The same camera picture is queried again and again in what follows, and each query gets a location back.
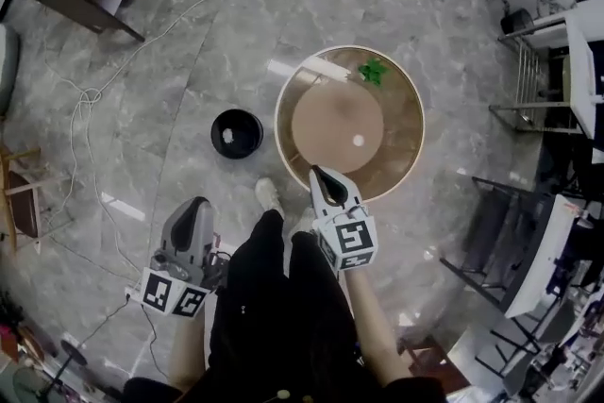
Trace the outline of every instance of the forearm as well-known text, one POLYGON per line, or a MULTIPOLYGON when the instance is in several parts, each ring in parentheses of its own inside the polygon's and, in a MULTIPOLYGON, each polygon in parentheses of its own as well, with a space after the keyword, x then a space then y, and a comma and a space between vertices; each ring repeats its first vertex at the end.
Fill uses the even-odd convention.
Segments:
POLYGON ((398 356, 392 329, 365 270, 346 271, 345 277, 365 363, 382 386, 410 376, 398 356))
POLYGON ((183 393, 191 389, 206 372, 205 319, 205 307, 202 307, 194 319, 181 319, 176 325, 168 379, 172 386, 183 393))

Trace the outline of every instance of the green plant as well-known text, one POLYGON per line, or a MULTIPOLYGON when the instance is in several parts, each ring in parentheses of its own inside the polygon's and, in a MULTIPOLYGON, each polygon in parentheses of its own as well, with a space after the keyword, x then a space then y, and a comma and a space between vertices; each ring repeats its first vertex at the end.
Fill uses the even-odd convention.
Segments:
POLYGON ((388 72, 388 69, 379 59, 369 59, 366 64, 359 66, 359 72, 363 75, 366 82, 380 87, 381 75, 388 72))

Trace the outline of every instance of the white cable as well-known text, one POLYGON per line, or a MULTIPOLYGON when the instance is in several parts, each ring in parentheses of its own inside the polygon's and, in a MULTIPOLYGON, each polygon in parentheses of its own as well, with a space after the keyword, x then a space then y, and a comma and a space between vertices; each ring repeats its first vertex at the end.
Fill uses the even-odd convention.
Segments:
POLYGON ((84 123, 85 123, 85 138, 86 138, 86 145, 88 148, 88 153, 89 153, 89 156, 91 158, 91 163, 92 163, 92 180, 94 182, 94 193, 96 195, 96 200, 97 200, 98 204, 101 206, 101 208, 103 209, 103 212, 111 220, 111 223, 112 223, 113 229, 114 229, 114 235, 115 235, 115 248, 116 248, 118 254, 128 263, 128 265, 130 265, 132 268, 134 268, 139 275, 141 274, 141 270, 132 262, 132 260, 130 260, 127 257, 126 254, 124 254, 124 252, 122 252, 122 249, 120 248, 120 244, 119 244, 119 238, 120 238, 119 228, 117 227, 115 220, 113 220, 113 217, 111 216, 111 214, 105 207, 105 204, 103 204, 101 197, 99 196, 99 193, 98 193, 98 186, 97 186, 97 182, 96 182, 96 170, 94 167, 94 156, 92 154, 90 135, 89 135, 90 122, 91 122, 91 118, 92 118, 92 108, 94 107, 94 105, 96 105, 98 102, 101 101, 101 99, 103 98, 103 91, 117 78, 117 76, 124 70, 124 68, 129 64, 129 62, 131 62, 134 59, 134 57, 137 54, 139 54, 147 45, 152 44, 153 42, 158 41, 162 37, 166 36, 174 28, 174 26, 178 23, 178 21, 180 21, 185 15, 187 15, 191 10, 193 10, 200 4, 203 4, 204 2, 207 2, 207 1, 208 0, 198 0, 192 6, 187 8, 184 12, 182 12, 180 15, 178 15, 178 17, 176 17, 175 20, 168 26, 168 28, 166 28, 161 34, 159 34, 157 37, 143 43, 138 49, 136 49, 126 59, 126 61, 124 61, 124 63, 117 69, 115 74, 100 89, 97 89, 97 88, 82 89, 82 88, 78 87, 74 83, 74 81, 72 81, 71 79, 67 79, 66 77, 63 77, 57 71, 55 71, 55 69, 53 69, 46 60, 46 38, 44 38, 44 64, 52 73, 54 73, 56 76, 59 77, 60 81, 68 83, 69 85, 71 85, 73 88, 75 88, 80 93, 79 100, 77 101, 77 104, 75 105, 74 112, 72 113, 72 118, 71 118, 71 121, 69 124, 70 148, 72 151, 72 157, 74 159, 74 172, 72 173, 71 185, 70 185, 69 192, 67 193, 67 196, 61 203, 60 209, 50 218, 50 220, 48 221, 48 224, 50 224, 52 222, 52 220, 65 209, 65 205, 66 205, 67 201, 69 200, 69 198, 71 197, 72 192, 74 190, 74 182, 75 182, 76 173, 77 173, 77 157, 76 157, 76 152, 74 150, 74 119, 76 118, 76 113, 79 112, 80 120, 84 121, 84 123), (82 115, 82 106, 88 107, 88 116, 87 116, 86 120, 84 120, 84 116, 82 115))

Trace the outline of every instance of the black sleeve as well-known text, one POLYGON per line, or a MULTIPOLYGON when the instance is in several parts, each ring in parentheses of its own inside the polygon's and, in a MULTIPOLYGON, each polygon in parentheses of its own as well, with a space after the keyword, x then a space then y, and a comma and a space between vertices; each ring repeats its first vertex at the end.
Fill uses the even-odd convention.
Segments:
POLYGON ((122 391, 121 403, 173 403, 182 393, 167 384, 147 378, 132 378, 122 391))
POLYGON ((421 401, 446 403, 441 382, 436 378, 401 378, 381 390, 382 403, 421 401))

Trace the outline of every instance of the white marker cube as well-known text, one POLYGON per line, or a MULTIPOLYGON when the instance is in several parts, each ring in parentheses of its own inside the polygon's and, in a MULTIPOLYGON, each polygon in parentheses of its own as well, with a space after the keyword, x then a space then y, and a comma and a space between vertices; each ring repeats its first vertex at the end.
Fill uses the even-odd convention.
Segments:
POLYGON ((319 247, 334 272, 373 262, 378 251, 374 217, 345 222, 326 217, 316 220, 313 226, 319 232, 319 247))
POLYGON ((148 267, 143 270, 141 291, 136 300, 162 314, 194 318, 206 302, 208 289, 194 286, 168 273, 154 271, 148 267))

